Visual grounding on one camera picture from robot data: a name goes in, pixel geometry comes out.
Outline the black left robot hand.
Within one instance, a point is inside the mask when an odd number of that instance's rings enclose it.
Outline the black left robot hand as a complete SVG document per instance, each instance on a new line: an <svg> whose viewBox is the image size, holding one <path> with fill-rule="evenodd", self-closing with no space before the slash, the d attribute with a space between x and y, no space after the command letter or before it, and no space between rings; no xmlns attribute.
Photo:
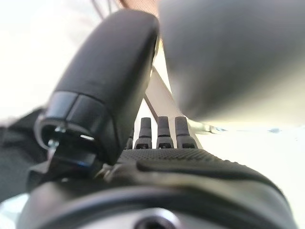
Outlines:
<svg viewBox="0 0 305 229"><path fill-rule="evenodd" d="M19 229L295 229L281 190L198 149L185 118L178 148L126 149L150 79L159 23L107 17L81 46L34 125L53 151L31 167Z"/></svg>

